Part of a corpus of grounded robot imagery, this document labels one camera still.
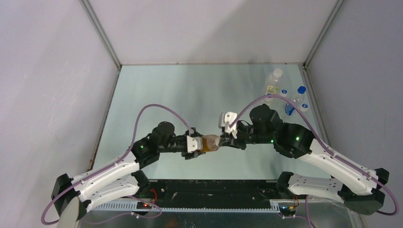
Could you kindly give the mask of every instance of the bottle label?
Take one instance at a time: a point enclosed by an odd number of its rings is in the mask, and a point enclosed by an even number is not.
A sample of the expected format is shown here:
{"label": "bottle label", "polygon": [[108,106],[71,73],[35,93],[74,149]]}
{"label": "bottle label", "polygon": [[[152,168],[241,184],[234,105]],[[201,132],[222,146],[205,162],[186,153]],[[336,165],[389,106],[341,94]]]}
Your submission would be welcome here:
{"label": "bottle label", "polygon": [[291,115],[294,109],[295,108],[290,103],[287,103],[286,106],[284,107],[284,111],[286,112],[287,115]]}
{"label": "bottle label", "polygon": [[272,86],[272,85],[267,86],[265,95],[267,95],[267,94],[275,95],[277,93],[277,90],[278,90],[278,87],[275,87],[275,86]]}

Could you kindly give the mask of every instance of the robotic arm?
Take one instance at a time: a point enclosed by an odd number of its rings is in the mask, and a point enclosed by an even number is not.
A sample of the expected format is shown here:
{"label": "robotic arm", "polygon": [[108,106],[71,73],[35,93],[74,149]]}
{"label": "robotic arm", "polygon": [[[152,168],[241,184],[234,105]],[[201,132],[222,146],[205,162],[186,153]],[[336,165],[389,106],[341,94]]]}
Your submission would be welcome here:
{"label": "robotic arm", "polygon": [[[237,117],[235,113],[221,114],[219,127],[222,135],[216,149],[218,146],[229,146],[245,150],[247,144],[273,144],[281,155],[311,163],[332,175],[330,179],[323,179],[282,172],[276,187],[284,198],[294,195],[330,198],[364,215],[371,215],[383,206],[385,195],[380,191],[381,187],[345,162],[335,159],[335,156],[360,167],[382,184],[388,181],[388,171],[367,169],[328,147],[333,152],[331,156],[310,130],[298,124],[284,123],[278,113],[265,104],[253,108],[249,115],[252,124],[244,125],[242,121],[233,124]],[[67,174],[59,176],[52,199],[71,189],[55,201],[58,214],[61,215],[76,196],[80,199],[77,219],[105,202],[124,196],[144,196],[150,189],[150,182],[141,169],[156,162],[160,153],[180,152],[185,159],[192,159],[206,151],[214,151],[206,150],[206,145],[203,145],[207,136],[199,134],[194,128],[192,130],[192,133],[187,131],[183,135],[175,135],[171,123],[161,122],[150,134],[136,141],[124,159],[123,154],[103,167],[73,178]]]}

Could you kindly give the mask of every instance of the brown bottle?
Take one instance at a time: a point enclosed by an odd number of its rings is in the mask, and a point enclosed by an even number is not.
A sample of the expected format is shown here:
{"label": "brown bottle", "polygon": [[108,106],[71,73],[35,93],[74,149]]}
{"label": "brown bottle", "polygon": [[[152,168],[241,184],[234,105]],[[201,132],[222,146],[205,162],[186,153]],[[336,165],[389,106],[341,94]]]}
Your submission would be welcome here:
{"label": "brown bottle", "polygon": [[200,152],[212,152],[217,151],[220,148],[220,137],[214,134],[203,135],[201,137],[201,141],[203,145],[202,148],[199,150]]}

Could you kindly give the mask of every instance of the light blue table surface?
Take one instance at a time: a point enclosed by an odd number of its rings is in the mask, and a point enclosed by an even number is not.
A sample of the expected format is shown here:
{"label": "light blue table surface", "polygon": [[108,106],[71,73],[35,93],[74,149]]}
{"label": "light blue table surface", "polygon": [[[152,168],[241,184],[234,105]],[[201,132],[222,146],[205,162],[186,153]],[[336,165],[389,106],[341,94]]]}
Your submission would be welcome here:
{"label": "light blue table surface", "polygon": [[[94,168],[125,152],[136,117],[147,104],[173,109],[201,134],[220,135],[219,115],[240,113],[260,97],[266,75],[275,68],[284,72],[281,88],[292,93],[303,85],[298,65],[293,64],[123,66]],[[305,103],[310,107],[306,117],[317,129],[307,96]],[[249,112],[242,119],[250,122]],[[136,138],[146,136],[161,121],[173,123],[178,135],[186,131],[174,115],[151,107],[140,118]],[[306,127],[296,112],[287,122]],[[309,163],[280,155],[271,144],[248,145],[244,151],[223,147],[192,160],[185,160],[180,153],[163,153],[143,171],[149,179],[277,179],[282,171],[329,177]]]}

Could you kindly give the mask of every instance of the white wall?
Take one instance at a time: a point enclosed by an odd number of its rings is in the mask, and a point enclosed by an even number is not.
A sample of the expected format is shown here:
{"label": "white wall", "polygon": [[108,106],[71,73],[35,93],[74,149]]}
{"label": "white wall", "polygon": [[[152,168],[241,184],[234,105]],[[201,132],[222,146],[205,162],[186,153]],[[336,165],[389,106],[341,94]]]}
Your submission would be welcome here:
{"label": "white wall", "polygon": [[88,168],[116,68],[78,0],[0,11],[0,227],[41,227],[56,177]]}
{"label": "white wall", "polygon": [[[332,146],[366,167],[390,172],[403,204],[403,1],[346,1],[309,74]],[[386,196],[383,211],[393,211]],[[372,215],[371,228],[401,227],[403,217]]]}
{"label": "white wall", "polygon": [[303,62],[336,0],[92,0],[122,64]]}

